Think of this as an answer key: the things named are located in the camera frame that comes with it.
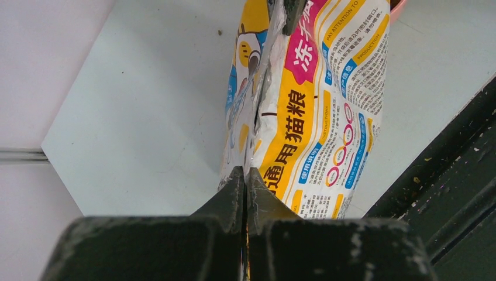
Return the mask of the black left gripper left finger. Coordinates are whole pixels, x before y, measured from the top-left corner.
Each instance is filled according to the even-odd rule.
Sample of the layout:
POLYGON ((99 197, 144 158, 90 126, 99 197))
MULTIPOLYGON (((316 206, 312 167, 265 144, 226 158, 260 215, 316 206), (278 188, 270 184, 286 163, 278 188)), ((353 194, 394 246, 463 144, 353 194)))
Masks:
POLYGON ((81 217, 61 234, 41 280, 243 280, 244 178, 189 216, 81 217))

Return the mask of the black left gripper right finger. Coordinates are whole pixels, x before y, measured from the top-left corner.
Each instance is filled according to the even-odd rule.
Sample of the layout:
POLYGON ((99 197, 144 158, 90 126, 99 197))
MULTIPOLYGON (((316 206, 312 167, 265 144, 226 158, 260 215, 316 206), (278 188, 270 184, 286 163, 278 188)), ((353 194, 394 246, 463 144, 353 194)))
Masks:
POLYGON ((250 280, 436 280, 425 247, 402 221, 305 220, 247 174, 250 280))

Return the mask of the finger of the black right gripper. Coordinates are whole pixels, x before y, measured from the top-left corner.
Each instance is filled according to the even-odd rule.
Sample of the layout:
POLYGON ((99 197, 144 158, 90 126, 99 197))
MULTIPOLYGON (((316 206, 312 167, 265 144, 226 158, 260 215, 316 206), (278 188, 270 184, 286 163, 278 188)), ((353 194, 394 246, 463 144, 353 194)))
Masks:
POLYGON ((295 31, 306 3, 307 0, 283 0, 285 10, 284 35, 290 36, 295 31))

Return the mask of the printed cat food bag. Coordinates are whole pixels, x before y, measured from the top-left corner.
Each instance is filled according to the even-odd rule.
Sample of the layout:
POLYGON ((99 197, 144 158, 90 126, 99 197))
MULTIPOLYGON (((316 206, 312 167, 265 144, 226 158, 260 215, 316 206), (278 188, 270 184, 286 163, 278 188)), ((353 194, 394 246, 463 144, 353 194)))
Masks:
POLYGON ((221 185, 255 168, 304 219, 342 219, 380 133, 389 1, 246 1, 228 79, 221 185))

